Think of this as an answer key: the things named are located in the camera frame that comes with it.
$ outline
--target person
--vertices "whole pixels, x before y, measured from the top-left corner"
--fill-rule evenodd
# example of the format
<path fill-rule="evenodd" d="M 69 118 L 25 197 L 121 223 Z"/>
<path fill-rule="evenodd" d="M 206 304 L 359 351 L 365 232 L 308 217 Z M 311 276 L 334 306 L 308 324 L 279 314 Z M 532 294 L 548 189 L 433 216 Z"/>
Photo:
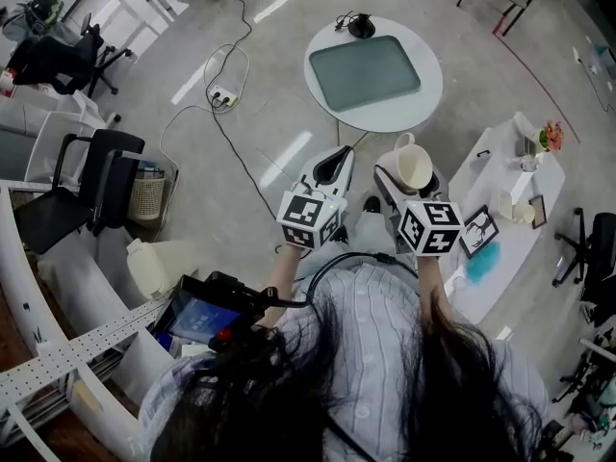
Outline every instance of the person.
<path fill-rule="evenodd" d="M 6 39 L 20 43 L 28 38 L 51 36 L 63 44 L 74 45 L 80 37 L 59 21 L 62 0 L 31 0 L 19 3 L 10 12 L 0 9 L 0 25 Z"/>
<path fill-rule="evenodd" d="M 267 286 L 302 300 L 332 256 L 394 251 L 376 197 L 355 232 L 301 265 L 299 249 L 284 247 Z M 548 402 L 539 374 L 456 315 L 436 258 L 417 262 L 419 282 L 346 260 L 312 306 L 269 308 L 252 342 L 173 363 L 141 405 L 146 458 L 531 460 Z"/>

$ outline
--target white plastic container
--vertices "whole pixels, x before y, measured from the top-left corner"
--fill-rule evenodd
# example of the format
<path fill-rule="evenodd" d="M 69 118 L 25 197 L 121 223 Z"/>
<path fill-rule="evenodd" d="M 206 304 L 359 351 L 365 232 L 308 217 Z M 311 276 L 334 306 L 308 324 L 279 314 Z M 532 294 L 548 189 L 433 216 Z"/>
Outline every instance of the white plastic container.
<path fill-rule="evenodd" d="M 182 275 L 191 275 L 199 268 L 193 244 L 183 241 L 130 243 L 127 264 L 137 287 L 148 299 L 156 299 L 170 291 Z"/>

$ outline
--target long black hair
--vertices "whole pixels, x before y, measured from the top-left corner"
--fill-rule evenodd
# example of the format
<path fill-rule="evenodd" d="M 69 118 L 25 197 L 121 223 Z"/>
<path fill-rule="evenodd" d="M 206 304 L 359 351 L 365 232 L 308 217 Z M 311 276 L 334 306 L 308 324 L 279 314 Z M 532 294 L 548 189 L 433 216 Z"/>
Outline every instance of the long black hair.
<path fill-rule="evenodd" d="M 500 385 L 502 365 L 481 332 L 448 321 L 432 301 L 430 322 L 402 345 L 403 460 L 528 461 L 541 422 Z M 322 461 L 341 326 L 321 301 L 296 334 L 261 329 L 196 372 L 151 451 L 151 462 Z"/>

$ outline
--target white desk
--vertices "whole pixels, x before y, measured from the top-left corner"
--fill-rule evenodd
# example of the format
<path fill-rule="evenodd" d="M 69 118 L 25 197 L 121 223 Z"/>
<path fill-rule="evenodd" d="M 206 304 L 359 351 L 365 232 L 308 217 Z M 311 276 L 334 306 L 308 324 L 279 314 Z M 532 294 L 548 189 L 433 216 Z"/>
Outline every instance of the white desk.
<path fill-rule="evenodd" d="M 310 65 L 310 55 L 318 50 L 356 41 L 346 29 L 335 31 L 335 22 L 327 24 L 310 41 L 304 55 L 304 76 L 308 89 L 319 105 L 342 123 L 365 132 L 391 133 L 407 130 L 427 120 L 443 95 L 443 72 L 434 52 L 410 29 L 381 17 L 371 17 L 376 27 L 375 38 L 396 38 L 422 81 L 420 90 L 402 96 L 377 101 L 342 112 L 331 110 Z"/>
<path fill-rule="evenodd" d="M 519 171 L 508 167 L 507 161 L 516 157 L 517 138 L 519 134 L 513 120 L 487 129 L 449 182 L 449 197 L 459 204 L 464 219 L 472 216 L 482 205 L 489 206 L 490 196 L 496 189 L 510 190 L 515 185 Z M 492 152 L 492 157 L 485 161 L 478 160 L 476 154 L 486 149 Z M 549 218 L 564 181 L 562 167 L 552 154 L 546 153 L 543 164 L 522 191 L 520 200 L 530 200 L 542 194 Z M 501 257 L 479 284 L 474 285 L 467 280 L 466 289 L 452 290 L 453 278 L 464 275 L 468 262 L 461 245 L 457 244 L 441 260 L 449 301 L 471 323 L 479 323 L 499 300 L 532 250 L 539 234 L 546 228 L 532 229 L 530 224 L 517 224 L 504 218 L 495 218 L 495 222 L 500 232 L 493 241 L 500 243 Z"/>

